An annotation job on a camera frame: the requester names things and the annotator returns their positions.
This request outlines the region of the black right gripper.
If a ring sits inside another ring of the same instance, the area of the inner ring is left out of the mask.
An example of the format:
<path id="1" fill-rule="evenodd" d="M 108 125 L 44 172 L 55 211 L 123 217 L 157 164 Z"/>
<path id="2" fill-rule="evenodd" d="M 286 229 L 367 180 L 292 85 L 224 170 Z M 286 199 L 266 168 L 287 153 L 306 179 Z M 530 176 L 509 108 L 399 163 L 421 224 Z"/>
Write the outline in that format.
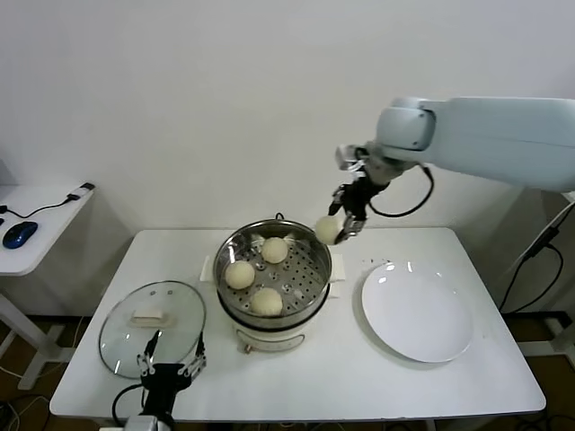
<path id="1" fill-rule="evenodd" d="M 332 202 L 329 205 L 329 214 L 337 215 L 342 212 L 347 215 L 342 228 L 336 236 L 336 242 L 345 242 L 350 237 L 357 236 L 364 228 L 366 220 L 366 207 L 371 198 L 382 191 L 380 185 L 376 185 L 367 176 L 359 177 L 351 183 L 341 184 L 332 194 Z"/>

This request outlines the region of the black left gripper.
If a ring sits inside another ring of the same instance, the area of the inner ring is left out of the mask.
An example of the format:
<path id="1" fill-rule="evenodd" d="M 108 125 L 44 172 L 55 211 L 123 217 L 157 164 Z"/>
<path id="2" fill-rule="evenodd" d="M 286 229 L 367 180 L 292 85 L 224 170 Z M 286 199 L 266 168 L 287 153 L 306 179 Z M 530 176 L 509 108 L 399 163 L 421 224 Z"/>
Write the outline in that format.
<path id="1" fill-rule="evenodd" d="M 142 413 L 148 416 L 171 416 L 177 394 L 189 387 L 188 375 L 199 374 L 207 364 L 204 335 L 200 333 L 194 357 L 188 363 L 153 365 L 160 335 L 161 331 L 157 330 L 144 351 L 137 355 L 140 380 L 147 390 Z"/>

